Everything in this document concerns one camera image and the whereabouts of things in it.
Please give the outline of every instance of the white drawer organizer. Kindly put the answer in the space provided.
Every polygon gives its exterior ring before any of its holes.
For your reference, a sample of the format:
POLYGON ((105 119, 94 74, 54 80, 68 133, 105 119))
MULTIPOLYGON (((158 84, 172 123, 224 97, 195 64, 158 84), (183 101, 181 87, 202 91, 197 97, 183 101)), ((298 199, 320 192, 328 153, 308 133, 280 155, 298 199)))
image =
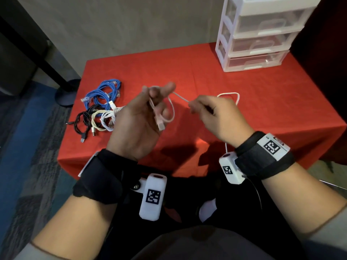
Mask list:
POLYGON ((215 48, 223 70, 252 69, 231 66, 231 58, 260 54, 263 57, 276 55, 276 60, 279 59, 261 67, 280 65, 319 1, 224 0, 215 48))

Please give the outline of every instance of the forearm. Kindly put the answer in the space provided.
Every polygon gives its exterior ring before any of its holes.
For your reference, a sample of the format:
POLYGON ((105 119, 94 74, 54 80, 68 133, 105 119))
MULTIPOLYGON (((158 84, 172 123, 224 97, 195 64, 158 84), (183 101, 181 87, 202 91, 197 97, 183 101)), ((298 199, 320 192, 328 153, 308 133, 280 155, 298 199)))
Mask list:
POLYGON ((313 232, 338 214, 346 200, 295 163, 263 180, 272 200, 298 232, 313 232))
POLYGON ((71 260, 94 259, 103 244, 117 205, 70 196, 33 240, 34 245, 71 260))

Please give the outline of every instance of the carpet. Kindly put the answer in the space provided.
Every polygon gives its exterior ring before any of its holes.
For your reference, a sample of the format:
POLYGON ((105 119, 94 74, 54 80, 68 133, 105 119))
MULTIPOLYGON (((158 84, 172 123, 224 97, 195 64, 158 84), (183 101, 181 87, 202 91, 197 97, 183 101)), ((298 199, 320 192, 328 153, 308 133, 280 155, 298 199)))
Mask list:
POLYGON ((75 180, 57 163, 71 109, 55 89, 31 82, 0 95, 0 259, 13 259, 71 195, 75 180))

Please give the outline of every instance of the red tablecloth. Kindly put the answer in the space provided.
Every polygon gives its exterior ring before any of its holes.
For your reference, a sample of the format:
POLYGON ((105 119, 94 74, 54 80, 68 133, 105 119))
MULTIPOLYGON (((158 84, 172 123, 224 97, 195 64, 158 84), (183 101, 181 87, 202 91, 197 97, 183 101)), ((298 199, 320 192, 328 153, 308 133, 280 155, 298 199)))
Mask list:
MULTIPOLYGON (((239 92, 238 107, 250 125, 286 142, 305 168, 318 160, 346 128, 291 54, 281 66, 231 73, 223 72, 214 44, 90 60, 83 73, 71 121, 85 110, 80 99, 103 80, 112 78, 122 81, 117 106, 126 105, 143 85, 163 86, 168 81, 174 81, 176 92, 187 100, 201 94, 239 92)), ((175 106, 175 120, 140 164, 173 171, 174 176, 182 177, 204 176, 218 169, 218 158, 225 152, 224 144, 204 128, 197 115, 189 113, 186 102, 175 95, 170 98, 175 106)), ((89 132, 87 140, 81 143, 73 126, 67 126, 58 162, 73 177, 77 177, 93 153, 106 146, 111 135, 110 132, 97 134, 92 137, 89 132)))

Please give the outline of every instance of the person's right hand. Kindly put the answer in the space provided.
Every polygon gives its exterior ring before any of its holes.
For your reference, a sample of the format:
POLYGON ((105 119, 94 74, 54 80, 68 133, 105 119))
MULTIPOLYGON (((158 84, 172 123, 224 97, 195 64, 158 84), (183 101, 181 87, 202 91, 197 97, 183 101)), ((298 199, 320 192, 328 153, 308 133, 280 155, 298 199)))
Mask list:
POLYGON ((213 96, 198 96, 189 102, 191 113, 199 113, 206 128, 218 139, 235 148, 245 142, 254 130, 231 99, 213 96))

